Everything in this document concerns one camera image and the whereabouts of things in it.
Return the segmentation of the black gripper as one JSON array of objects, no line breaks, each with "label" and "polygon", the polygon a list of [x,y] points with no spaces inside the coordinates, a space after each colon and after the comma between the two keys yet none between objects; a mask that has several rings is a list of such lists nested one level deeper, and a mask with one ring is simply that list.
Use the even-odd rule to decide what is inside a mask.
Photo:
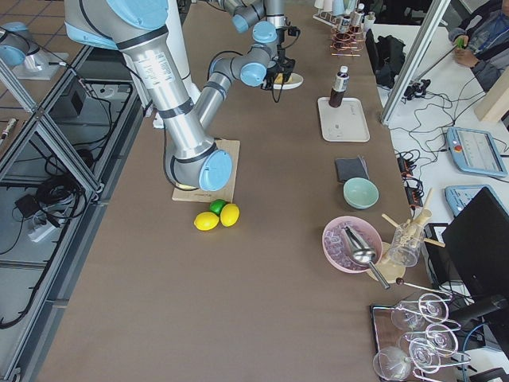
[{"label": "black gripper", "polygon": [[274,83],[278,75],[280,74],[280,65],[273,64],[266,70],[265,78],[262,82],[261,89],[262,90],[273,90]]},{"label": "black gripper", "polygon": [[291,46],[291,44],[289,44],[287,46],[283,45],[283,43],[285,41],[285,35],[288,35],[287,30],[286,29],[277,29],[276,32],[278,35],[278,43],[277,43],[278,54],[277,54],[276,64],[280,65],[280,73],[291,74],[294,69],[295,60],[289,58],[286,55],[286,50]]}]

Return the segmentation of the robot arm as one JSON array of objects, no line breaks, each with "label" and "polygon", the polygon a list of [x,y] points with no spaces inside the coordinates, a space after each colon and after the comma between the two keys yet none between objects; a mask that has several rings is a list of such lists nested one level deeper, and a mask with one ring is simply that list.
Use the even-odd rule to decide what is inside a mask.
[{"label": "robot arm", "polygon": [[177,184],[204,191],[222,189],[231,177],[230,154],[207,134],[208,125],[234,80],[257,87],[280,57],[278,33],[285,25],[282,1],[221,1],[240,33],[250,30],[249,51],[218,59],[197,99],[186,87],[188,70],[181,19],[175,1],[66,1],[65,27],[72,40],[127,55],[171,137],[165,172]]},{"label": "robot arm", "polygon": [[232,23],[239,33],[245,33],[258,21],[268,21],[275,28],[277,53],[274,69],[269,69],[272,77],[278,74],[284,81],[293,73],[295,60],[286,56],[286,50],[300,37],[301,31],[285,16],[283,1],[208,1],[217,3],[221,10],[232,16]]}]

